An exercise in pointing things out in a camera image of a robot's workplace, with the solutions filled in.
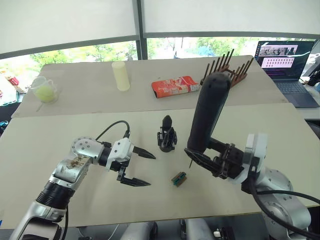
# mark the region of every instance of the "laptop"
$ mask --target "laptop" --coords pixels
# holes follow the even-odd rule
[[[259,41],[254,58],[296,108],[319,105],[299,82],[313,41]]]

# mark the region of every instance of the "measuring cup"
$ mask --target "measuring cup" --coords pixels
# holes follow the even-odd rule
[[[57,88],[51,79],[37,76],[30,87],[33,94],[45,104],[55,102],[58,99]]]

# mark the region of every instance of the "table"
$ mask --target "table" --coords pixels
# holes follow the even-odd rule
[[[252,56],[234,56],[230,68],[237,69]],[[31,91],[12,115],[17,117],[55,116],[90,113],[119,113],[196,107],[199,92],[157,99],[151,83],[158,80],[191,76],[199,82],[207,63],[217,57],[127,61],[131,88],[120,92],[116,86],[111,62],[47,64],[40,75],[60,87],[54,104],[41,105]],[[244,81],[234,86],[226,106],[287,103],[274,82],[254,60]]]
[[[178,142],[174,151],[163,153],[157,146],[156,133],[168,114]],[[151,185],[120,184],[116,172],[105,172],[103,167],[92,165],[69,204],[70,226],[260,212],[252,196],[242,192],[240,185],[214,178],[196,164],[189,169],[190,159],[184,147],[193,115],[194,109],[177,109],[13,118],[0,138],[2,228],[14,228],[21,220],[57,163],[69,152],[73,139],[95,137],[120,119],[129,122],[132,142],[157,157],[133,155],[127,176]],[[124,130],[118,124],[101,140],[114,142]],[[283,172],[295,191],[320,198],[319,140],[292,104],[226,106],[213,135],[243,150],[248,134],[259,132],[268,134],[265,165]],[[206,154],[213,157],[216,152],[210,150]],[[180,171],[187,173],[187,180],[177,188],[171,178]],[[308,200],[302,202],[314,205]]]
[[[307,84],[303,85],[304,88],[311,94],[313,99],[320,105],[320,93]],[[313,108],[297,108],[297,111],[303,116],[305,120],[320,120],[320,107]]]

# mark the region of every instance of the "laptop keyboard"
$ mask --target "laptop keyboard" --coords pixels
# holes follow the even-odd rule
[[[300,82],[276,82],[275,84],[283,94],[305,94],[308,92]]]

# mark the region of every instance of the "laptop screen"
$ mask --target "laptop screen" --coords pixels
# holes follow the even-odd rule
[[[313,41],[259,41],[254,58],[272,79],[299,79]]]

